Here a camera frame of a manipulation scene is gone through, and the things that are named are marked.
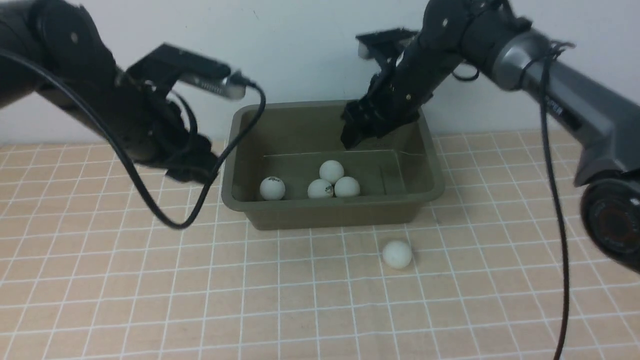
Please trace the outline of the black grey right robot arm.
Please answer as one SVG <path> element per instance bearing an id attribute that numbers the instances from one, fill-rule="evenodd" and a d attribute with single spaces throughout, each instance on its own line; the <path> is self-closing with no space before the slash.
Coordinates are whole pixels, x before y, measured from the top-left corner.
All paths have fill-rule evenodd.
<path id="1" fill-rule="evenodd" d="M 507 0 L 430 0 L 421 30 L 358 36 L 359 56 L 381 70 L 342 113 L 350 150 L 418 120 L 434 90 L 462 63 L 503 91 L 524 91 L 582 146 L 574 186 L 586 186 L 579 214 L 588 237 L 611 260 L 638 272 L 640 109 L 566 64 L 571 43 L 553 41 L 516 16 Z"/>

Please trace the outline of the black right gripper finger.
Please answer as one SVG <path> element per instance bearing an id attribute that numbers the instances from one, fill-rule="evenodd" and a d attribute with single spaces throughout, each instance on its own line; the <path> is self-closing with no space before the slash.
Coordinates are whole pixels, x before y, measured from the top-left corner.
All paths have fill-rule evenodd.
<path id="1" fill-rule="evenodd" d="M 367 139 L 381 139 L 386 135 L 377 121 L 364 117 L 343 117 L 341 142 L 345 150 L 352 150 Z"/>

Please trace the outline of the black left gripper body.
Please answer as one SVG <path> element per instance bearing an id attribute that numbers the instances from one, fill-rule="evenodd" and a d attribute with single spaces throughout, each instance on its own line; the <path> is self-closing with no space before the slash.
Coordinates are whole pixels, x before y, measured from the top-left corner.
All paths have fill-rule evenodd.
<path id="1" fill-rule="evenodd" d="M 178 182 L 213 182 L 218 157 L 198 129 L 183 96 L 169 100 L 167 85 L 120 85 L 106 93 L 100 107 L 106 123 L 126 155 L 136 164 L 166 170 Z"/>

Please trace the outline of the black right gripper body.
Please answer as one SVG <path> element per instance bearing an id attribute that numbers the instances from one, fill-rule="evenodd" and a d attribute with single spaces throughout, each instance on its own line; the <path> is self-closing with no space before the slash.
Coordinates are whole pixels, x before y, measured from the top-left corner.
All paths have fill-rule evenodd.
<path id="1" fill-rule="evenodd" d="M 402 55 L 372 78 L 362 98 L 348 102 L 343 117 L 364 117 L 394 130 L 418 120 L 419 109 L 451 73 L 451 53 L 421 45 L 409 45 Z"/>

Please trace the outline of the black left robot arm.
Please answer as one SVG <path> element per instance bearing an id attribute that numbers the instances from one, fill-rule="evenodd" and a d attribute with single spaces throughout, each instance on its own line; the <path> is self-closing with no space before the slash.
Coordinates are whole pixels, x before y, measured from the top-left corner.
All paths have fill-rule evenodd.
<path id="1" fill-rule="evenodd" d="M 204 184 L 217 177 L 211 141 L 191 135 L 178 105 L 167 99 L 183 75 L 217 75 L 220 66 L 212 60 L 164 43 L 120 68 L 89 12 L 64 0 L 3 1 L 1 49 L 53 75 L 103 125 L 50 81 L 7 57 L 1 58 L 2 107 L 36 93 L 135 164 L 164 169 L 178 182 Z"/>

